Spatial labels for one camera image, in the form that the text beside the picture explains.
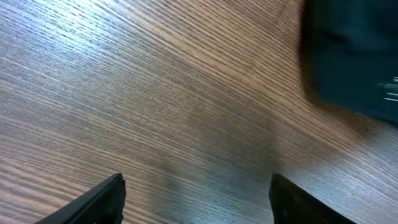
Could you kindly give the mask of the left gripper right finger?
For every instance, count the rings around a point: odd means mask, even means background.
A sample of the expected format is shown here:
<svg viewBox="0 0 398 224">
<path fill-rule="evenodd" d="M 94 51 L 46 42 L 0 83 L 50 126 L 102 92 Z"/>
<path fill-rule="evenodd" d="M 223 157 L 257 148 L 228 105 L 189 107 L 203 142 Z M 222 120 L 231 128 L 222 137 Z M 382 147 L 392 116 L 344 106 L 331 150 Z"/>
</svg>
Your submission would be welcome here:
<svg viewBox="0 0 398 224">
<path fill-rule="evenodd" d="M 280 174 L 272 175 L 269 200 L 274 224 L 355 224 Z"/>
</svg>

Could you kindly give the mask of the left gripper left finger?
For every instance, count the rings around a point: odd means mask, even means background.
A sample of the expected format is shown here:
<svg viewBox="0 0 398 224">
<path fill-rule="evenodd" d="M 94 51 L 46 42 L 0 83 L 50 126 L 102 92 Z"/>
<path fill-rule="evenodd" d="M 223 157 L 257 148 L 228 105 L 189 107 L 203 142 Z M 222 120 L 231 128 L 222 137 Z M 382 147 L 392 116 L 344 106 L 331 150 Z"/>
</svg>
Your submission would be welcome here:
<svg viewBox="0 0 398 224">
<path fill-rule="evenodd" d="M 114 174 L 37 224 L 121 224 L 126 183 Z"/>
</svg>

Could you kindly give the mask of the black shorts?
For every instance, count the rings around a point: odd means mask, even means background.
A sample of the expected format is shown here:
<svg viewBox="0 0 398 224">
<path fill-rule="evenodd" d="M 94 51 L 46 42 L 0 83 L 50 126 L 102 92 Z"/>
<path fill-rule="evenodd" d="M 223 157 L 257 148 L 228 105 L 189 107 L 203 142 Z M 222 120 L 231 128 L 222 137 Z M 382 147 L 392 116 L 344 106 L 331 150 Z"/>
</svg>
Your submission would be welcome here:
<svg viewBox="0 0 398 224">
<path fill-rule="evenodd" d="M 328 103 L 397 124 L 397 0 L 310 0 L 304 74 Z"/>
</svg>

